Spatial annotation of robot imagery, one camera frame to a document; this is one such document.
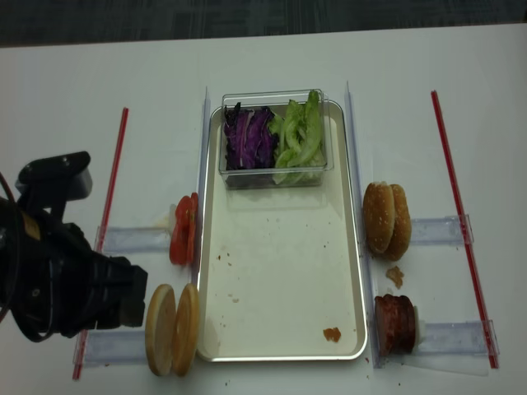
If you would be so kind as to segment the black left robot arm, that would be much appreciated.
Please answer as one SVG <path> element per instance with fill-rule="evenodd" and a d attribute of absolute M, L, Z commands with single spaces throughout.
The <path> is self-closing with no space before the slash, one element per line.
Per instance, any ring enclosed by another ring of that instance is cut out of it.
<path fill-rule="evenodd" d="M 147 272 L 125 257 L 95 251 L 81 229 L 63 222 L 67 202 L 86 198 L 91 175 L 17 183 L 1 201 L 1 315 L 30 341 L 85 329 L 139 328 Z"/>

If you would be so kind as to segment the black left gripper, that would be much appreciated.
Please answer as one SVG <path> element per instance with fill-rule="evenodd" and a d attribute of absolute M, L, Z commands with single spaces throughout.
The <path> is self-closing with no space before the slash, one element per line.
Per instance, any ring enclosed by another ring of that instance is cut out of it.
<path fill-rule="evenodd" d="M 142 326 L 145 270 L 95 252 L 73 223 L 34 232 L 38 238 L 18 230 L 7 254 L 9 309 L 28 340 Z"/>

